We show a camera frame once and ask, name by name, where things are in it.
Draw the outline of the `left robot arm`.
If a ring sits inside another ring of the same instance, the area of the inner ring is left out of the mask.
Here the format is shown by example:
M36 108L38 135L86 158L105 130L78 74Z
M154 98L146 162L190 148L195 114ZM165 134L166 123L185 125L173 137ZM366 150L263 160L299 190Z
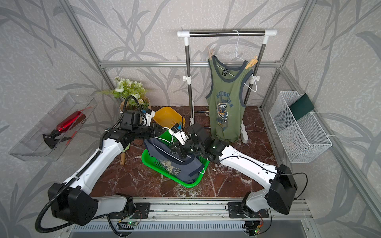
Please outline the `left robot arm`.
M51 233L73 224L86 225L111 213L133 214L133 198L126 195L92 197L93 188L112 161L136 139L150 139L163 129L153 123L155 112L123 109L119 120L105 130L92 156L64 183L48 190L49 201L35 221L39 233Z

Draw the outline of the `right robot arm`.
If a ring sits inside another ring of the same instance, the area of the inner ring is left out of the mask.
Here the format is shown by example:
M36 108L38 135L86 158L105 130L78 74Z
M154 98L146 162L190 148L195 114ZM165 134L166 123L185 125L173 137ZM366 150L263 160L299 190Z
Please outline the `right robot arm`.
M212 139L199 124L187 129L178 128L174 133L179 142L179 153L182 156L200 156L217 165L230 167L255 180L262 186L256 192L249 192L241 202L242 213L248 217L264 209L288 215L296 200L297 183L294 173L285 164L276 167L262 163L235 149L229 143Z

